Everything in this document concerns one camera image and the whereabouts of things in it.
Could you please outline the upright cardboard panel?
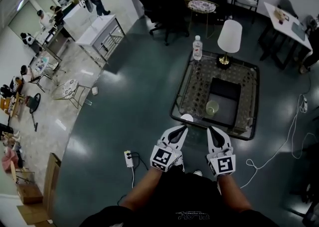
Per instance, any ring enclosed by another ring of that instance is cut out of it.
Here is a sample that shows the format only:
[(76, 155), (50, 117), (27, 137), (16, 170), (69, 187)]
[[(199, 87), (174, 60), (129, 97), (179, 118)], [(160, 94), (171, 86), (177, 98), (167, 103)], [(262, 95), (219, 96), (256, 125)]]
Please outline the upright cardboard panel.
[(60, 159), (54, 153), (50, 153), (43, 188), (43, 206), (50, 218), (53, 216), (53, 204), (60, 166)]

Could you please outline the glass coffee table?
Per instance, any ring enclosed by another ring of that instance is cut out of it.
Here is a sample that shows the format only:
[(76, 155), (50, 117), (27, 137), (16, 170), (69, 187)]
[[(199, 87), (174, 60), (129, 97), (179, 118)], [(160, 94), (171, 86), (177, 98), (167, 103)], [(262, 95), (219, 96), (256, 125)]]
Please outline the glass coffee table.
[[(192, 57), (185, 66), (184, 75), (173, 101), (170, 116), (176, 121), (183, 121), (182, 115), (193, 117), (189, 125), (206, 129), (214, 126), (232, 138), (249, 141), (255, 137), (259, 109), (260, 72), (256, 65), (243, 60), (231, 59), (227, 69), (220, 68), (216, 61), (219, 54), (204, 51), (200, 61)], [(241, 94), (235, 126), (227, 128), (205, 119), (205, 103), (213, 78), (241, 85)]]

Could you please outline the small patterned table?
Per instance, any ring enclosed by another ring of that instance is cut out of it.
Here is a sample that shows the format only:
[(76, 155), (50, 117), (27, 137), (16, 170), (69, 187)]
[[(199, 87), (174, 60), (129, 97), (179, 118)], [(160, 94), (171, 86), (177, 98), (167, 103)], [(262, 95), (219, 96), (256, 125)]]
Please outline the small patterned table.
[(49, 63), (49, 57), (38, 57), (32, 64), (32, 70), (42, 72), (46, 69)]

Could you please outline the flat cardboard sheets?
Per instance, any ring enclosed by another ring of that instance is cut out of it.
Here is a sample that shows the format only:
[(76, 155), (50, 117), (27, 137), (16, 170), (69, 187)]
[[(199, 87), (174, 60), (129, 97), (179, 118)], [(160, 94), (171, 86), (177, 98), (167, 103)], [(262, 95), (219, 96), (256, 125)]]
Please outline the flat cardboard sheets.
[(16, 207), (28, 226), (56, 227), (42, 203)]

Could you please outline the white power strip with plugs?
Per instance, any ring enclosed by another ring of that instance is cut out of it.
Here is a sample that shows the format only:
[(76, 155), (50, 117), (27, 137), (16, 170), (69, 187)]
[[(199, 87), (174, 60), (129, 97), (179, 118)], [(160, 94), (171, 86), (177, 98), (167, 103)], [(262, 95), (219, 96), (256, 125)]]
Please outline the white power strip with plugs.
[(133, 155), (130, 150), (127, 150), (124, 152), (126, 165), (128, 168), (133, 169), (134, 168), (134, 162), (133, 162)]

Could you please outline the black tray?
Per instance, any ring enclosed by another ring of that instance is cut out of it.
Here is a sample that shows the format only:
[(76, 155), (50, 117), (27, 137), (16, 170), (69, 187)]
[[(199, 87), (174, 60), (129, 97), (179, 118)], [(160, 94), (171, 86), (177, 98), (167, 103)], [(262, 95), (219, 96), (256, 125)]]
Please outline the black tray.
[(213, 78), (206, 103), (209, 100), (218, 102), (219, 110), (213, 117), (208, 116), (205, 111), (203, 119), (220, 126), (233, 128), (237, 118), (240, 94), (241, 85)]

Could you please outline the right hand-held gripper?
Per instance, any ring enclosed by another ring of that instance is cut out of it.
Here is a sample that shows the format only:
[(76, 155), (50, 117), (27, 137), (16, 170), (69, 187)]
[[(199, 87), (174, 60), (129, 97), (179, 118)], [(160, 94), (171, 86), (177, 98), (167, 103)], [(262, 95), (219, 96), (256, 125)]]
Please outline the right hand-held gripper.
[(229, 136), (219, 128), (207, 128), (207, 145), (209, 154), (206, 155), (207, 163), (214, 177), (231, 175), (236, 170), (236, 156)]

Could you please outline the white desk with black legs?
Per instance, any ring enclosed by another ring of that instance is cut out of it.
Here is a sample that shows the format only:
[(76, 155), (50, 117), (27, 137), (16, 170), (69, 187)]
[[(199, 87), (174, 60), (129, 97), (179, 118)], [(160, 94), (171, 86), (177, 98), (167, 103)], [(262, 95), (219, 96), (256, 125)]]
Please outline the white desk with black legs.
[[(276, 6), (269, 4), (267, 2), (264, 2), (267, 14), (269, 16), (270, 21), (268, 22), (265, 30), (262, 32), (258, 39), (258, 43), (261, 46), (263, 50), (263, 54), (260, 57), (260, 60), (265, 60), (268, 56), (270, 56), (275, 64), (281, 69), (284, 70), (286, 66), (288, 65), (289, 61), (292, 59), (293, 54), (297, 48), (297, 46), (300, 44), (304, 47), (307, 47), (308, 49), (312, 50), (312, 47), (309, 43), (308, 35), (306, 34), (305, 41), (302, 41), (300, 38), (298, 38), (291, 30), (293, 22), (299, 24), (301, 23), (297, 18), (289, 14), (288, 12), (282, 10), (286, 15), (289, 16), (290, 21), (285, 21), (283, 24), (279, 24), (278, 20), (274, 17), (274, 10)], [(269, 43), (264, 42), (264, 38), (267, 35), (267, 33), (271, 30), (275, 30), (275, 34), (270, 40)], [(286, 59), (281, 62), (280, 59), (277, 57), (277, 53), (283, 46), (286, 39), (290, 38), (293, 41), (293, 45), (286, 57)]]

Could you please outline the grey laptop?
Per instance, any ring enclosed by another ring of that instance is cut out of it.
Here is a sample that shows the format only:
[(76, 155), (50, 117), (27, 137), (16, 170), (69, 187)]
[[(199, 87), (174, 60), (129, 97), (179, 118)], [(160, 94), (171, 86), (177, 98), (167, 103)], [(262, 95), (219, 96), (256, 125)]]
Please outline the grey laptop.
[(291, 30), (298, 38), (300, 38), (302, 41), (305, 41), (306, 33), (302, 23), (297, 24), (293, 22)]

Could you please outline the clear water bottle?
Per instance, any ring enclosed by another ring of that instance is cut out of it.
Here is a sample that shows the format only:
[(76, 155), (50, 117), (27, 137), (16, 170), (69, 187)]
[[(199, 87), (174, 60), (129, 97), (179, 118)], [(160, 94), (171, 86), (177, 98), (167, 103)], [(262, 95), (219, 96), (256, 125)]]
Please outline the clear water bottle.
[(202, 58), (202, 41), (199, 35), (195, 36), (195, 40), (192, 44), (192, 57), (196, 61), (200, 61)]

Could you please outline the person's left white shoe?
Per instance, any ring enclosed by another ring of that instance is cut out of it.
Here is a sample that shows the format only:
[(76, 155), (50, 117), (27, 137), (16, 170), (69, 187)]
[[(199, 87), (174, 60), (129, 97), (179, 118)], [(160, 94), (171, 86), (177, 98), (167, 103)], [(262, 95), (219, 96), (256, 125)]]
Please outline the person's left white shoe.
[(183, 157), (182, 156), (179, 156), (179, 158), (176, 160), (176, 162), (174, 163), (174, 165), (176, 167), (178, 167), (180, 170), (182, 170), (183, 172), (185, 171), (184, 170), (184, 163), (183, 163)]

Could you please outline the pale green cup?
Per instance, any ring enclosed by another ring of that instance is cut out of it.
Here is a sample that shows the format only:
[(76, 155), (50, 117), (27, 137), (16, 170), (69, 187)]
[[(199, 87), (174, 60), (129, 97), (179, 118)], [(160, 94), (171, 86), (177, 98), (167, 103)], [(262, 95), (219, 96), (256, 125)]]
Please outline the pale green cup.
[(218, 102), (214, 100), (209, 100), (206, 103), (205, 111), (208, 116), (213, 117), (218, 112), (218, 110), (219, 110)]

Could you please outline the grey metal desk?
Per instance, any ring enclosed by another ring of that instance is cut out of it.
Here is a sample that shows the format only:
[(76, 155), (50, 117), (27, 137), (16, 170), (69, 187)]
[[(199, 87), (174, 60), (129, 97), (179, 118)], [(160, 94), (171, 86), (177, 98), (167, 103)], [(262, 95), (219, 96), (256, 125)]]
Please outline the grey metal desk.
[(45, 49), (55, 60), (58, 62), (62, 61), (61, 54), (67, 48), (67, 43), (75, 39), (73, 36), (64, 28), (64, 25), (59, 25), (51, 32), (44, 31), (44, 42), (41, 47)]

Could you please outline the round gold side table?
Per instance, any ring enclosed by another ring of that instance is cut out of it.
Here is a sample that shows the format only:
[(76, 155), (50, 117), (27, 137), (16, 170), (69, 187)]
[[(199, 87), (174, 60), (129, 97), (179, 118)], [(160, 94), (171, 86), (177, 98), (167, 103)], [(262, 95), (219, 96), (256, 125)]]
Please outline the round gold side table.
[(213, 32), (209, 33), (209, 17), (216, 14), (216, 9), (219, 7), (218, 4), (209, 0), (184, 0), (186, 7), (190, 10), (190, 20), (188, 29), (191, 29), (193, 16), (202, 14), (206, 16), (205, 28), (206, 28), (206, 39), (211, 38), (215, 32), (215, 24), (213, 24)]

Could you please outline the small items on desk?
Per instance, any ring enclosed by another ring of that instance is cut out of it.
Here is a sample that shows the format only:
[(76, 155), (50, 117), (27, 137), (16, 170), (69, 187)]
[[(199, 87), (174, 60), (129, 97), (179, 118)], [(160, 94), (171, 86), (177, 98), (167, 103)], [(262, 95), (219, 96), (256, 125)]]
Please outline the small items on desk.
[(289, 16), (278, 7), (274, 10), (274, 17), (278, 20), (279, 24), (283, 24), (285, 21), (290, 21)]

